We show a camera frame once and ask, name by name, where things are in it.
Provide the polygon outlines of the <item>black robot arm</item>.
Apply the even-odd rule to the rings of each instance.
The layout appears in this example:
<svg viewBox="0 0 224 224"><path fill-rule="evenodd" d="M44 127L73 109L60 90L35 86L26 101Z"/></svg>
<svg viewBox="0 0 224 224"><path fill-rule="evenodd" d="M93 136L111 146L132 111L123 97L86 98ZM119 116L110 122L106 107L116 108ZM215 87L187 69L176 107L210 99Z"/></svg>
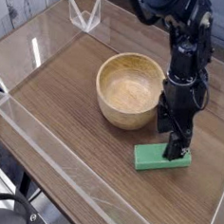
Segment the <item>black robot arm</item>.
<svg viewBox="0 0 224 224"><path fill-rule="evenodd" d="M163 156L181 159L191 144L193 121L209 102L207 65L212 61L211 0L129 0L146 26L157 21L169 30L171 60L157 107L160 133L169 134Z"/></svg>

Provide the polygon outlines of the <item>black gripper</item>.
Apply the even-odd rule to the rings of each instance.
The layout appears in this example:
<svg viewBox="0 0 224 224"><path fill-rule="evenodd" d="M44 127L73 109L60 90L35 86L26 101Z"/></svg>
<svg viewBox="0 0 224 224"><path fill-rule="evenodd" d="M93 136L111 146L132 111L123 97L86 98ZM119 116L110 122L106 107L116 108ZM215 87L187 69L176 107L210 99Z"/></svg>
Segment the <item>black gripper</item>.
<svg viewBox="0 0 224 224"><path fill-rule="evenodd" d="M163 156L169 161L182 159L191 144L194 117L205 109L210 98L208 76L199 74L182 84L168 75L162 85L157 128L160 133L170 132Z"/></svg>

